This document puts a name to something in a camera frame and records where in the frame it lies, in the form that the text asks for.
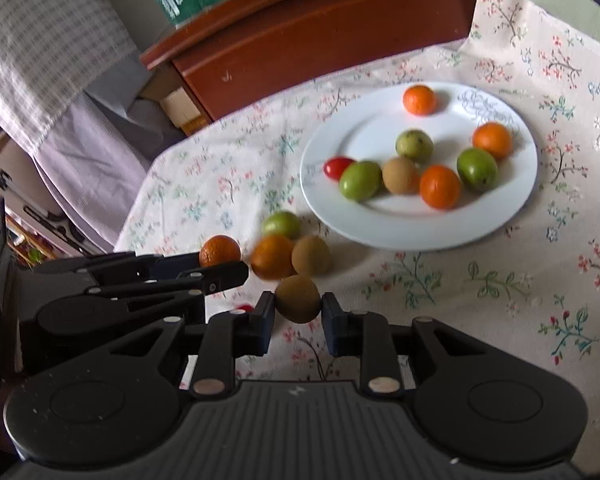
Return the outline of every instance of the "metal screw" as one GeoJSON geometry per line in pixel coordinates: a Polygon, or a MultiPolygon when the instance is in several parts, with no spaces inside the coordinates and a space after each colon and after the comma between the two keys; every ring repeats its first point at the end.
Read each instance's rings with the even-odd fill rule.
{"type": "Polygon", "coordinates": [[[221,394],[224,388],[224,383],[219,379],[200,379],[193,385],[193,391],[199,395],[221,394]]]}
{"type": "Polygon", "coordinates": [[[391,377],[376,377],[369,381],[369,389],[375,394],[393,394],[400,389],[400,383],[391,377]]]}

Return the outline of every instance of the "black device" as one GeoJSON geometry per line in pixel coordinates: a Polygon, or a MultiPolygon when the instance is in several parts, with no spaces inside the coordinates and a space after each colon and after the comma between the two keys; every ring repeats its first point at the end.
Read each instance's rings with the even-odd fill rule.
{"type": "Polygon", "coordinates": [[[267,352],[274,295],[205,322],[197,291],[244,282],[244,268],[201,279],[187,257],[196,258],[112,254],[26,272],[30,290],[79,283],[81,294],[27,316],[39,344],[23,345],[31,376],[4,412],[23,462],[5,478],[583,478],[570,463],[587,421],[580,393],[430,317],[390,325],[327,293],[329,352],[360,358],[358,384],[236,382],[237,357],[267,352]],[[190,354],[198,359],[181,390],[190,354]],[[398,355],[415,389],[405,389],[398,355]]]}

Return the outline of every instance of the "red cherry tomato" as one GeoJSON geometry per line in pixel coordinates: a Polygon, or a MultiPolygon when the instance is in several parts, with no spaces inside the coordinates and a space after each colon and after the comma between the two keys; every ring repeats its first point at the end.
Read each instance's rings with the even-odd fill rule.
{"type": "Polygon", "coordinates": [[[324,163],[324,174],[337,182],[340,180],[344,170],[354,162],[355,160],[348,156],[335,156],[324,163]]]}

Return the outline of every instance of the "checkered cloth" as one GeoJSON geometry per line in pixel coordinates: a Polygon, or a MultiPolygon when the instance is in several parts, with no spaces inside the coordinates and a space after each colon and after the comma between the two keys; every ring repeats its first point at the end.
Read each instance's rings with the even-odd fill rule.
{"type": "Polygon", "coordinates": [[[135,49],[108,0],[0,0],[0,126],[33,155],[78,93],[135,49]]]}

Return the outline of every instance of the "white plate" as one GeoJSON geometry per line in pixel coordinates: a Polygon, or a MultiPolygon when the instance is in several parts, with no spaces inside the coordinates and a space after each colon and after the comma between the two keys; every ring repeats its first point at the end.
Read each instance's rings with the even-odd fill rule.
{"type": "Polygon", "coordinates": [[[531,194],[538,172],[536,146],[524,121],[500,99],[481,90],[425,81],[438,97],[438,110],[416,117],[402,105],[398,85],[369,94],[333,114],[309,139],[300,161],[302,193],[316,216],[346,238],[372,247],[428,251],[459,246],[507,222],[531,194]],[[439,212],[420,196],[380,194],[350,202],[322,166],[334,156],[374,160],[381,166],[396,156],[395,139],[407,128],[421,128],[434,142],[430,164],[456,170],[456,158],[471,146],[474,130],[487,121],[507,126],[514,152],[500,163],[498,186],[482,195],[463,189],[458,206],[439,212]]]}

